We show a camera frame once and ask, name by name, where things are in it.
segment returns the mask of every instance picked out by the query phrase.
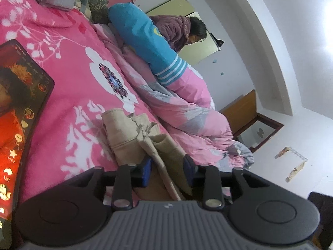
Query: white stripe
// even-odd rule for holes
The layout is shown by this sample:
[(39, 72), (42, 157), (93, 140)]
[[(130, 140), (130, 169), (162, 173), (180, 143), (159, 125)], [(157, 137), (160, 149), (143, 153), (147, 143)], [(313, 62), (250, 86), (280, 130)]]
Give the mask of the white stripe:
[(183, 59), (180, 60), (180, 62), (178, 63), (178, 65), (172, 70), (170, 71), (167, 75), (165, 75), (164, 77), (157, 77), (159, 80), (163, 80), (165, 78), (168, 78), (172, 73), (174, 73), (178, 68), (179, 66), (181, 65), (181, 63), (185, 62)]
[(176, 78), (180, 73), (182, 73), (182, 71), (183, 71), (183, 69), (186, 65), (187, 65), (187, 63), (184, 64), (184, 66), (181, 68), (181, 70), (175, 76), (173, 76), (169, 81), (161, 83), (161, 85), (165, 85), (165, 84), (169, 83), (170, 81), (172, 81), (174, 78)]
[(159, 73), (156, 73), (155, 75), (161, 75), (163, 72), (166, 72), (167, 70), (169, 70), (178, 60), (179, 56), (177, 55), (176, 58), (174, 59), (174, 61), (170, 64), (170, 66), (168, 66), (165, 70), (162, 70)]

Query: dark hair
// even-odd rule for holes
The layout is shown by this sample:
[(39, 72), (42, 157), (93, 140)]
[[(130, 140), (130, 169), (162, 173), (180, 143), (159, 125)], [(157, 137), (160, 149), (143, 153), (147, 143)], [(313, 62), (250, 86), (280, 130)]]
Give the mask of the dark hair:
[(1, 78), (9, 83), (8, 94), (12, 99), (11, 106), (15, 108), (25, 107), (31, 94), (29, 87), (11, 69), (6, 67), (0, 67)]
[(191, 28), (189, 31), (190, 36), (198, 36), (200, 39), (205, 39), (207, 37), (207, 29), (202, 20), (197, 17), (190, 17)]

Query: butterfly sticker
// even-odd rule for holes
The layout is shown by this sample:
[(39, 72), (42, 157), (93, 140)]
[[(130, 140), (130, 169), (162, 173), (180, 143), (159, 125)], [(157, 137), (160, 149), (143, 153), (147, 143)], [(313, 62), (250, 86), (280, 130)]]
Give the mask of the butterfly sticker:
[(264, 138), (264, 131), (262, 130), (262, 128), (259, 128), (259, 132), (257, 132), (257, 135), (258, 135), (260, 138)]

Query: heart icon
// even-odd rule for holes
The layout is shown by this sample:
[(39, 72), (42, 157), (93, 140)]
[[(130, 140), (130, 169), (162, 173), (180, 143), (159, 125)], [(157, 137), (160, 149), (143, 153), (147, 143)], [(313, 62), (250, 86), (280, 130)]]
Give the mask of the heart icon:
[(26, 123), (24, 120), (21, 121), (21, 125), (23, 128), (28, 127), (28, 123)]

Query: beige cloth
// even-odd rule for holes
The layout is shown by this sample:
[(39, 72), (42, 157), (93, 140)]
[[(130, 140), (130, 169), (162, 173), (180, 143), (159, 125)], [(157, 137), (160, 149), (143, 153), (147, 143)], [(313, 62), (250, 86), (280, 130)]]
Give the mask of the beige cloth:
[(126, 116), (120, 108), (102, 114), (109, 145), (119, 165), (139, 164), (148, 154), (153, 159), (152, 171), (146, 188), (135, 188), (144, 200), (183, 200), (176, 184), (192, 195), (183, 171), (184, 150), (159, 125), (150, 122), (146, 114)]

